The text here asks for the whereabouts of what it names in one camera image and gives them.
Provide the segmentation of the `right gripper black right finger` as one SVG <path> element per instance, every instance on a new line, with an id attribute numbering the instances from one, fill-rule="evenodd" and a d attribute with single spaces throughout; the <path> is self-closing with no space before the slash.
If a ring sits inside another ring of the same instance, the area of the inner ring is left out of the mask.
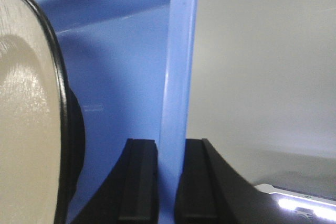
<path id="1" fill-rule="evenodd" d="M 186 140 L 178 186 L 176 223 L 335 223 L 318 216 L 312 204 L 289 205 L 287 197 L 259 191 L 205 138 Z"/>

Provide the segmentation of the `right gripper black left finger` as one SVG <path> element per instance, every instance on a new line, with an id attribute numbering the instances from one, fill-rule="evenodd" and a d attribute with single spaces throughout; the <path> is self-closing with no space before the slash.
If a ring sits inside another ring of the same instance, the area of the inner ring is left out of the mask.
<path id="1" fill-rule="evenodd" d="M 128 139 L 116 165 L 72 223 L 157 223 L 154 140 Z"/>

